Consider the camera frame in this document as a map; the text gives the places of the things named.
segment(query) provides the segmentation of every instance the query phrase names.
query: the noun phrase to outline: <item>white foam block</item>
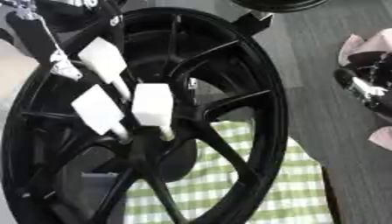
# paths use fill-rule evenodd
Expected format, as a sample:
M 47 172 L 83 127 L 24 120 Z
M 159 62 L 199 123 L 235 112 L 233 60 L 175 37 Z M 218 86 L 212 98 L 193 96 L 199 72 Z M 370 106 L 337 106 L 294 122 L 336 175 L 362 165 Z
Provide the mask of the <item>white foam block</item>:
M 96 38 L 80 53 L 79 58 L 107 84 L 112 83 L 127 67 L 117 47 L 103 38 Z
M 124 118 L 113 100 L 95 85 L 72 102 L 83 122 L 99 135 L 104 135 Z
M 172 92 L 167 84 L 138 84 L 132 113 L 144 126 L 170 126 L 173 110 Z

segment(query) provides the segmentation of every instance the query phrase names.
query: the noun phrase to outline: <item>pink cloth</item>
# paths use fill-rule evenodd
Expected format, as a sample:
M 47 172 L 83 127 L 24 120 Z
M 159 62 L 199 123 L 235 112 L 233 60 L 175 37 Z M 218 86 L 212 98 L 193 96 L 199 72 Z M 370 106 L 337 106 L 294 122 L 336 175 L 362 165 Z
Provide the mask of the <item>pink cloth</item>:
M 392 151 L 392 127 L 384 127 L 373 133 L 369 141 Z
M 339 64 L 346 66 L 349 63 L 348 56 L 365 52 L 392 52 L 392 28 L 378 32 L 367 41 L 352 34 L 340 49 Z

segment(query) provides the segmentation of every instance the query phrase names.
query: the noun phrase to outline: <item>black wheel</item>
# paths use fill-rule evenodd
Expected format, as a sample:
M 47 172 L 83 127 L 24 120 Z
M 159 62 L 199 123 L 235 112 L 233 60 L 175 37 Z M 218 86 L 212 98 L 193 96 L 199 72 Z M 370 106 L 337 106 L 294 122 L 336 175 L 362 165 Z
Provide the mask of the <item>black wheel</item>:
M 304 11 L 325 3 L 327 0 L 232 0 L 252 10 L 268 12 Z
M 270 58 L 229 22 L 195 10 L 137 10 L 126 13 L 124 21 L 129 70 L 145 82 L 171 87 L 176 137 L 165 142 L 157 129 L 139 127 L 130 105 L 122 105 L 120 95 L 81 63 L 77 66 L 84 78 L 79 82 L 39 67 L 15 100 L 3 133 L 3 188 L 11 211 L 22 224 L 107 223 L 126 191 L 144 179 L 174 223 L 244 223 L 270 189 L 288 135 L 284 89 Z M 65 44 L 66 51 L 77 60 L 77 52 L 96 35 L 94 29 L 84 31 Z M 128 73 L 122 77 L 134 87 Z M 188 90 L 190 78 L 219 89 L 226 98 L 195 101 L 195 93 Z M 123 124 L 132 131 L 131 143 L 121 144 L 110 133 L 96 135 L 72 110 L 70 102 L 94 84 L 100 84 L 126 115 Z M 254 124 L 254 145 L 247 162 L 210 125 L 241 108 L 252 110 Z M 194 139 L 227 159 L 239 180 L 216 206 L 190 221 L 177 208 L 165 182 L 180 179 L 192 168 L 195 153 L 186 146 Z M 96 159 L 99 152 L 106 159 Z M 188 164 L 183 163 L 183 172 L 173 177 L 163 171 L 167 161 L 175 162 L 183 155 L 190 157 Z M 84 159 L 83 168 L 69 171 L 75 159 Z M 80 189 L 64 180 L 81 172 L 118 174 L 94 211 L 78 203 L 83 198 Z

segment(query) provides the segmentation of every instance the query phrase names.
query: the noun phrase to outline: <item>checkered tablecloth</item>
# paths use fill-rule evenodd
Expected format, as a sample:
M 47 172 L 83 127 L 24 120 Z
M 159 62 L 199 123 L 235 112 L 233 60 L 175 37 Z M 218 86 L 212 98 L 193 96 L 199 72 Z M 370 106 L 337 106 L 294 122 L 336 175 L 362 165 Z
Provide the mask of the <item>checkered tablecloth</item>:
M 253 134 L 246 122 L 217 122 L 214 128 L 248 160 Z M 197 142 L 198 162 L 183 179 L 169 183 L 184 216 L 195 219 L 213 207 L 237 180 L 234 167 L 205 143 Z M 144 181 L 128 192 L 125 224 L 172 223 Z M 326 202 L 321 167 L 299 144 L 289 139 L 280 172 L 265 200 L 247 223 L 333 223 Z

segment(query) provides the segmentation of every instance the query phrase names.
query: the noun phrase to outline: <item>gray floor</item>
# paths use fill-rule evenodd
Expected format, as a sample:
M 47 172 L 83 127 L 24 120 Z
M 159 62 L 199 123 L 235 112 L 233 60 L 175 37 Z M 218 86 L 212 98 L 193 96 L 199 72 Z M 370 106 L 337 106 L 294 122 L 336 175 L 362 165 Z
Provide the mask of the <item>gray floor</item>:
M 155 5 L 192 7 L 229 20 L 243 13 L 228 0 L 156 0 Z M 390 0 L 331 0 L 313 10 L 277 15 L 274 26 L 255 37 L 281 72 L 290 133 L 327 167 L 344 223 L 392 222 L 392 152 L 367 140 L 385 123 L 332 77 L 337 51 L 351 33 L 368 38 L 389 27 Z

